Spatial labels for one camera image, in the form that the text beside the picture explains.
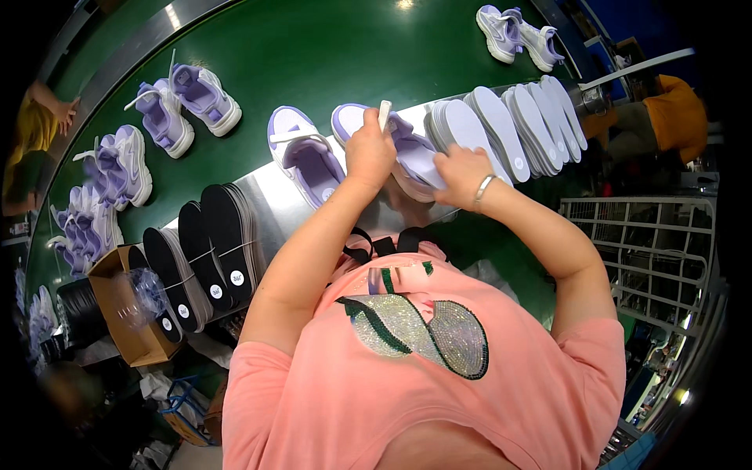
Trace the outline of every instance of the rubber band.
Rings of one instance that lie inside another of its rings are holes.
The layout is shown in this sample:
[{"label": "rubber band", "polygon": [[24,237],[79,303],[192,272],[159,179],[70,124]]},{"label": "rubber band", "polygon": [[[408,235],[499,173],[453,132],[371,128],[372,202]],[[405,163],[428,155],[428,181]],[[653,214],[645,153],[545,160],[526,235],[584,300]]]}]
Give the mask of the rubber band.
[{"label": "rubber band", "polygon": [[221,255],[218,255],[218,256],[217,256],[217,258],[221,258],[222,256],[225,256],[225,255],[226,255],[227,253],[229,253],[229,252],[231,252],[231,251],[235,251],[235,250],[237,250],[237,249],[238,249],[238,248],[240,248],[240,247],[244,247],[245,245],[250,245],[250,244],[252,244],[252,243],[253,243],[254,241],[256,241],[256,240],[251,240],[251,241],[248,241],[248,242],[246,242],[246,243],[240,244],[240,245],[238,245],[238,246],[237,246],[237,247],[235,247],[235,248],[231,248],[231,249],[227,250],[226,252],[222,253]]},{"label": "rubber band", "polygon": [[180,281],[179,283],[177,283],[177,284],[172,284],[172,285],[171,285],[170,287],[165,287],[165,290],[167,290],[167,289],[172,289],[172,288],[173,288],[173,287],[175,287],[175,286],[180,286],[181,284],[183,284],[184,282],[186,282],[187,280],[189,280],[189,279],[190,279],[191,277],[193,277],[193,276],[195,276],[195,275],[196,275],[196,273],[194,272],[193,274],[191,274],[190,276],[186,277],[185,279],[183,279],[183,280],[182,280],[182,281]]},{"label": "rubber band", "polygon": [[190,264],[190,263],[192,263],[192,262],[196,261],[196,260],[197,260],[197,259],[199,259],[199,258],[203,258],[204,256],[208,255],[208,254],[209,254],[209,253],[211,253],[212,251],[214,251],[214,247],[212,247],[212,248],[211,248],[211,250],[207,251],[206,253],[204,253],[204,254],[202,254],[202,255],[198,255],[198,256],[197,256],[196,258],[193,258],[193,259],[191,259],[191,260],[190,260],[190,261],[188,262],[188,264]]}]

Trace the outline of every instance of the black insole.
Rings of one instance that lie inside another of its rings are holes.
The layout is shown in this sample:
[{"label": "black insole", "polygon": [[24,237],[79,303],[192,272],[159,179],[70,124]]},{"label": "black insole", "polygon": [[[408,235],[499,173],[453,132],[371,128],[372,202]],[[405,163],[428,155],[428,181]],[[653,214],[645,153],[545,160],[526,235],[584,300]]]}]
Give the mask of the black insole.
[{"label": "black insole", "polygon": [[209,253],[211,242],[204,228],[201,210],[196,204],[193,201],[188,202],[180,210],[177,228],[180,247],[193,272],[196,273],[209,302],[217,310],[227,311],[235,305],[235,301],[227,291],[225,280],[214,264],[214,256],[218,253]]},{"label": "black insole", "polygon": [[187,332],[196,331],[199,327],[196,314],[191,307],[185,286],[178,284],[184,280],[180,278],[170,245],[159,230],[151,227],[144,230],[144,251],[149,265],[165,285],[167,298],[180,326]]},{"label": "black insole", "polygon": [[149,262],[144,253],[137,246],[131,245],[128,249],[128,267],[132,269],[148,268]]},{"label": "black insole", "polygon": [[[144,252],[142,252],[137,246],[131,245],[128,249],[128,267],[133,269],[149,268],[149,262],[146,260]],[[168,312],[159,315],[154,319],[159,329],[164,333],[165,338],[173,343],[179,343],[183,339],[183,335],[180,333],[179,328],[173,323],[173,319]]]},{"label": "black insole", "polygon": [[219,184],[212,184],[201,194],[201,214],[204,225],[215,246],[230,295],[242,302],[253,295],[245,262],[241,216],[238,208]]}]

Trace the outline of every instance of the black bag strap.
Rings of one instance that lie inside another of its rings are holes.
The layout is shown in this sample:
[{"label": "black bag strap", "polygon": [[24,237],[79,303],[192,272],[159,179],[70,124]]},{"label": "black bag strap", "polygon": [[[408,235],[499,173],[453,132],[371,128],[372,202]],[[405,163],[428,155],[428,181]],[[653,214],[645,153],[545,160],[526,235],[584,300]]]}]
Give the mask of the black bag strap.
[{"label": "black bag strap", "polygon": [[438,246],[436,238],[421,227],[410,227],[402,230],[397,239],[397,253],[417,253],[421,241],[430,241]]},{"label": "black bag strap", "polygon": [[397,249],[394,248],[394,243],[392,242],[392,237],[384,237],[374,241],[374,249],[376,249],[376,254],[378,256],[393,255],[394,253],[397,253]]},{"label": "black bag strap", "polygon": [[362,248],[348,248],[347,245],[345,245],[344,248],[342,248],[342,253],[355,259],[360,265],[365,265],[367,262],[371,261],[371,256],[374,254],[374,242],[371,241],[371,237],[368,236],[368,233],[366,233],[365,230],[359,229],[358,227],[353,227],[350,235],[360,235],[363,237],[368,244],[371,245],[371,251],[368,252]]}]

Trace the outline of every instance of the white wire rack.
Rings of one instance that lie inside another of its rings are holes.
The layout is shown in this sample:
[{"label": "white wire rack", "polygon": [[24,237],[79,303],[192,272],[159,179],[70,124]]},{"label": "white wire rack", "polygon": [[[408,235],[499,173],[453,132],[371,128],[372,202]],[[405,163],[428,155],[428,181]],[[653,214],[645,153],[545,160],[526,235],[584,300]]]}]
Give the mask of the white wire rack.
[{"label": "white wire rack", "polygon": [[714,211],[707,199],[562,199],[560,213],[603,258],[617,311],[670,332],[698,336],[707,319]]}]

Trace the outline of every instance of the cardboard box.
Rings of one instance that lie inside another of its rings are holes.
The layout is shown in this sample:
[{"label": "cardboard box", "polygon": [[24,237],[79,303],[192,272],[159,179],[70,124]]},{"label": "cardboard box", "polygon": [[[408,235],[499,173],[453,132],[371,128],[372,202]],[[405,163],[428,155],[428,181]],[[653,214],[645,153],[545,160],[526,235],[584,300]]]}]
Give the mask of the cardboard box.
[{"label": "cardboard box", "polygon": [[127,286],[118,285],[113,279],[116,274],[129,270],[129,248],[130,245],[117,247],[103,256],[89,271],[89,282],[110,336],[128,365],[138,367],[165,362],[181,344],[171,343],[154,322],[135,331],[117,314],[124,299],[133,296]]}]

